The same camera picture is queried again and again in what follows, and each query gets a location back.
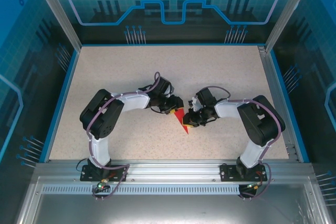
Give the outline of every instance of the black mounting bracket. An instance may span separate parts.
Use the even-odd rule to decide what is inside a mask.
[[[241,177],[237,171],[236,165],[227,165],[223,164],[219,166],[219,174],[221,175],[222,182],[263,182],[267,181],[267,174],[264,165],[256,165],[253,168],[248,170],[248,173],[245,174],[244,178]]]
[[[120,166],[120,165],[110,165],[110,162],[106,166],[108,167]],[[83,165],[82,167],[79,180],[86,182],[99,182],[102,179],[109,178],[109,182],[119,182],[124,171],[125,169],[106,170],[98,168],[90,160],[88,160],[88,164]]]

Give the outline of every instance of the blue border trim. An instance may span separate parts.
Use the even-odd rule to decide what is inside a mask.
[[[119,25],[133,10],[135,9],[145,9],[145,4],[159,4],[160,5],[160,10],[161,10],[161,22],[165,25],[181,25],[185,23],[186,20],[186,6],[188,3],[201,3],[202,4],[202,8],[206,8],[206,9],[213,9],[215,10],[219,16],[225,20],[229,25],[265,25],[268,23],[268,21],[271,18],[271,15],[277,5],[279,0],[274,0],[272,7],[266,17],[266,20],[264,22],[234,22],[234,21],[230,21],[228,19],[228,17],[226,17],[224,15],[224,13],[218,8],[218,6],[216,5],[208,5],[206,4],[206,0],[185,0],[183,2],[182,5],[182,20],[181,21],[166,21],[165,20],[165,14],[164,14],[164,4],[161,0],[140,0],[140,5],[136,5],[136,6],[131,6],[130,8],[128,8],[128,10],[118,19],[117,22],[106,22],[106,23],[84,23],[76,8],[74,3],[72,2],[72,0],[68,0],[74,14],[75,17],[77,18],[77,21],[79,24],[81,24],[82,26],[117,26]]]
[[[332,126],[334,127],[335,131],[336,131],[336,120],[334,115],[331,112],[331,109],[329,107],[329,100],[330,100],[330,93],[331,91],[333,91],[336,88],[336,82],[334,82],[332,85],[330,85],[327,89],[327,93],[325,95],[325,101],[324,101],[324,107],[326,108],[326,111],[328,113],[329,119],[332,123]]]
[[[307,154],[306,148],[305,148],[304,143],[303,143],[303,139],[302,139],[302,136],[301,136],[301,133],[300,133],[300,130],[299,130],[299,125],[298,125],[298,122],[296,121],[294,111],[293,111],[293,107],[292,107],[292,104],[290,103],[289,96],[288,96],[288,93],[287,93],[287,90],[286,90],[286,86],[285,86],[285,83],[283,81],[283,78],[282,78],[282,75],[281,75],[281,72],[280,72],[280,68],[279,68],[279,65],[278,65],[278,61],[275,57],[273,49],[271,50],[271,57],[272,57],[272,60],[273,60],[273,63],[274,63],[275,71],[277,73],[277,76],[278,76],[278,79],[279,79],[279,82],[280,82],[282,93],[284,94],[283,96],[285,97],[286,106],[288,108],[289,116],[292,120],[294,132],[295,132],[296,138],[298,140],[298,144],[299,144],[299,148],[300,148],[300,150],[298,150],[298,151],[300,151],[300,153],[302,155],[303,162],[309,163],[308,154]]]
[[[189,44],[83,44],[83,47],[125,47],[125,46],[264,46],[264,43],[224,44],[224,43],[189,43]]]
[[[52,117],[51,123],[50,123],[50,127],[49,127],[49,131],[46,137],[46,141],[44,143],[43,149],[42,149],[42,153],[40,156],[40,163],[44,163],[49,159],[49,155],[51,152],[51,148],[52,145],[54,143],[54,139],[56,136],[56,132],[57,132],[57,128],[58,128],[58,124],[59,121],[61,119],[61,115],[62,115],[62,111],[65,105],[65,100],[68,96],[68,92],[70,89],[70,84],[73,78],[73,75],[75,73],[75,68],[77,65],[77,61],[79,58],[79,53],[77,53],[76,50],[74,50],[74,53],[72,54],[71,57],[71,61],[69,64],[69,68],[67,71],[67,74],[65,75],[65,79],[64,79],[64,83],[61,89],[61,93],[59,94],[59,98],[56,104],[56,108],[55,108],[55,112],[54,115]]]
[[[9,131],[8,131],[7,136],[6,136],[5,142],[4,142],[4,144],[1,148],[1,151],[0,151],[0,163],[1,163],[2,158],[4,157],[5,151],[7,149],[7,146],[9,144],[9,141],[10,141],[12,135],[13,135],[14,129],[15,129],[16,124],[17,124],[17,121],[19,120],[19,117],[21,115],[21,112],[22,112],[22,109],[23,109],[23,99],[22,99],[22,94],[21,94],[20,89],[15,84],[8,81],[7,78],[5,78],[2,74],[0,74],[0,80],[2,80],[5,84],[7,84],[12,90],[14,90],[16,92],[18,100],[19,100],[19,104],[20,104],[19,108],[16,112],[16,115],[13,119],[12,125],[9,128]]]

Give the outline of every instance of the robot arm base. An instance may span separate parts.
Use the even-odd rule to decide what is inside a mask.
[[[240,157],[237,159],[236,170],[240,175],[240,178],[245,181],[260,181],[260,176],[257,172],[261,172],[262,174],[262,181],[267,181],[267,175],[264,165],[257,164],[252,168],[247,168],[244,163],[240,160]]]
[[[120,165],[111,165],[111,160],[106,164],[108,167],[117,167]],[[123,175],[124,169],[102,169],[97,167],[91,160],[88,159],[88,164],[83,165],[81,171],[80,181],[83,182],[100,182],[106,178],[108,178],[109,182],[118,182]]]

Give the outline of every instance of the wire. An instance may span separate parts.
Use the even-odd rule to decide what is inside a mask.
[[[255,100],[252,100],[252,99],[229,100],[228,102],[243,102],[243,103],[251,102],[251,103],[254,103],[254,104],[258,105],[259,107],[263,108],[274,119],[275,123],[277,124],[278,135],[266,145],[266,148],[264,149],[264,151],[262,152],[262,154],[259,158],[259,161],[261,162],[262,158],[264,157],[264,155],[266,154],[266,152],[270,148],[270,146],[280,138],[281,126],[280,126],[280,122],[279,122],[278,118],[265,105],[261,104],[260,102],[255,101]]]
[[[277,210],[283,217],[285,217],[289,222],[291,222],[290,218],[287,217],[287,216],[284,214],[284,212],[281,211],[280,208],[278,208],[277,206],[274,206],[274,205],[273,205],[272,203],[270,203],[268,200],[261,198],[261,195],[263,195],[263,194],[266,192],[266,190],[268,189],[268,187],[269,187],[269,185],[270,185],[270,182],[271,182],[271,180],[272,180],[272,171],[271,171],[271,167],[269,166],[269,164],[267,164],[267,163],[261,163],[261,162],[260,162],[260,164],[261,164],[261,165],[266,165],[266,166],[268,167],[268,169],[269,169],[269,179],[268,179],[267,185],[266,185],[265,188],[262,190],[262,192],[261,192],[260,194],[258,194],[258,195],[253,195],[253,194],[250,194],[250,193],[241,192],[241,194],[239,195],[239,197],[242,198],[242,199],[245,199],[245,197],[242,195],[242,194],[245,194],[245,195],[247,195],[247,196],[250,196],[251,199],[261,199],[261,200],[265,201],[266,203],[268,203],[269,205],[271,205],[271,206],[272,206],[274,209],[276,209],[276,210]]]
[[[150,87],[149,89],[145,90],[145,91],[133,91],[133,92],[126,92],[124,94],[118,94],[116,95],[115,97],[112,97],[111,99],[109,99],[106,103],[104,103],[104,105],[99,109],[99,111],[95,114],[95,116],[92,118],[92,120],[90,121],[87,129],[86,129],[86,134],[87,136],[89,137],[89,152],[90,152],[90,156],[92,158],[92,160],[95,162],[95,164],[97,166],[99,166],[100,168],[103,168],[103,169],[107,169],[107,170],[118,170],[118,169],[123,169],[125,168],[125,171],[123,173],[123,175],[121,176],[118,184],[116,185],[115,189],[108,195],[106,196],[105,198],[109,198],[111,197],[114,192],[118,189],[120,183],[122,182],[122,180],[125,178],[126,174],[127,174],[127,171],[128,169],[130,168],[130,164],[126,164],[126,165],[120,165],[120,166],[116,166],[116,167],[108,167],[108,166],[104,166],[104,165],[101,165],[98,160],[95,158],[94,154],[93,154],[93,150],[92,150],[92,134],[90,133],[90,129],[92,127],[92,125],[94,124],[94,122],[96,121],[96,119],[98,118],[98,116],[104,111],[104,109],[111,103],[113,102],[115,99],[123,96],[123,95],[128,95],[128,94],[145,94],[145,93],[148,93],[148,92],[151,92],[152,90],[154,90],[156,88],[156,86],[159,84],[159,81],[160,81],[160,73],[159,72],[156,72],[155,75],[154,75],[154,84],[150,86],[146,86],[146,87]],[[96,189],[94,189],[92,191],[92,195],[95,197],[95,191]]]
[[[155,113],[158,113],[158,114],[164,114],[164,113],[162,113],[160,111],[157,111],[157,110],[153,109],[152,107],[151,107],[151,110],[154,111]]]
[[[215,122],[216,120],[217,120],[217,118],[211,119],[210,121],[205,122],[204,125],[206,125],[207,123]]]
[[[202,88],[200,91],[202,91],[204,89],[209,89],[209,88],[221,89],[221,90],[223,90],[223,91],[225,91],[227,93],[227,97],[226,98],[222,98],[221,101],[227,100],[227,99],[229,99],[231,97],[231,93],[227,89],[224,89],[224,88],[222,88],[220,86],[207,86],[207,87]]]
[[[256,174],[258,174],[259,175],[259,177],[260,177],[260,183],[261,183],[261,185],[263,184],[263,181],[262,181],[262,173],[261,172],[256,172]]]
[[[76,170],[77,170],[77,171],[81,172],[81,170],[79,170],[79,169],[77,169],[77,168],[78,168],[79,164],[82,163],[82,162],[83,162],[84,160],[86,160],[86,159],[88,159],[88,158],[87,158],[87,157],[86,157],[86,158],[83,158],[82,160],[80,160],[80,161],[77,163],[77,165],[76,165]]]

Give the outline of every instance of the speckled beige work surface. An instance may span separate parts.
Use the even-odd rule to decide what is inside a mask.
[[[152,84],[156,71],[171,81],[185,111],[209,85],[225,87],[232,99],[263,94],[272,101],[256,46],[83,47],[50,159],[88,157],[79,115],[91,98],[99,89],[122,93]],[[226,96],[212,92],[217,99]],[[218,119],[187,135],[175,115],[150,109],[122,113],[109,138],[112,159],[236,159],[249,139],[240,119]],[[265,158],[288,158],[283,138]]]

